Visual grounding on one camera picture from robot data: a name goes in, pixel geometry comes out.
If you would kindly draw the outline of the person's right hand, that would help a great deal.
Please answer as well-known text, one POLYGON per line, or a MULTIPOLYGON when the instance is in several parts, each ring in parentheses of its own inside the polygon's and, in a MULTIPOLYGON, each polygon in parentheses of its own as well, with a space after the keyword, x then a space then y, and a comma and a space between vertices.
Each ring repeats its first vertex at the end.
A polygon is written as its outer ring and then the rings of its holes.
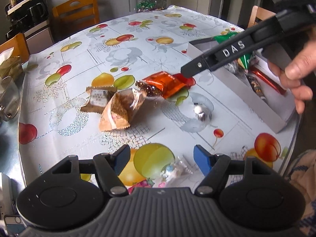
POLYGON ((284 71, 268 61, 269 69, 279 78, 281 85, 292 92, 295 98, 296 111, 300 115, 305 110, 304 102, 313 98, 312 89, 302 85, 301 82, 304 77, 315 71, 315 48, 315 38, 311 38, 284 71))

